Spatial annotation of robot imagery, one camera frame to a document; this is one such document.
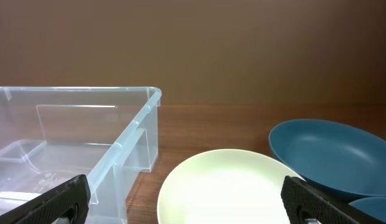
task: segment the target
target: brown tabletop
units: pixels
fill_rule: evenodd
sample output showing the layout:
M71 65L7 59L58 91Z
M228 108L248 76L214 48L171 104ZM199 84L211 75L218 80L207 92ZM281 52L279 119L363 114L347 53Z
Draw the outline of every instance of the brown tabletop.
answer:
M126 200L129 223L157 223L161 185L185 159L212 149L270 155L270 130L297 118L337 121L386 140L386 106L161 106L159 156L151 173L139 174Z

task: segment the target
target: wall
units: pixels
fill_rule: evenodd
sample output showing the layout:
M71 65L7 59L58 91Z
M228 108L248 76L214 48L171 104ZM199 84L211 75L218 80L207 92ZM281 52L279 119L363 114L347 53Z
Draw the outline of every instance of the wall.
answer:
M386 0L0 0L0 85L386 103Z

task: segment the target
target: transparent container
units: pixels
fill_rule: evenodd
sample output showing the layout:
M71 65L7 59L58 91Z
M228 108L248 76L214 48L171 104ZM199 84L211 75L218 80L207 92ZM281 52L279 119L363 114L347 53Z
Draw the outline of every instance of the transparent container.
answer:
M127 223L125 199L158 155L154 87L0 87L0 215L85 174L86 223Z

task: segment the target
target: blue bowl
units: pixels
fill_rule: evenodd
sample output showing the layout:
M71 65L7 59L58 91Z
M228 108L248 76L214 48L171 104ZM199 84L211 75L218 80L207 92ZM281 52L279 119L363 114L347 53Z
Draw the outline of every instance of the blue bowl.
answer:
M269 135L273 156L315 187L345 202L386 197L386 141L316 119L286 121Z
M386 223L386 197L362 198L349 205Z

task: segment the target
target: white plate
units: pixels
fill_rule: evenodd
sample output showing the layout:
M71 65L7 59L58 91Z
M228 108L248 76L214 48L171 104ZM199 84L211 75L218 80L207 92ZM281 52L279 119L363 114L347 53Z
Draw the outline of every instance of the white plate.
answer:
M162 184L159 223L289 223L280 196L286 175L300 177L255 152L219 149L195 155Z

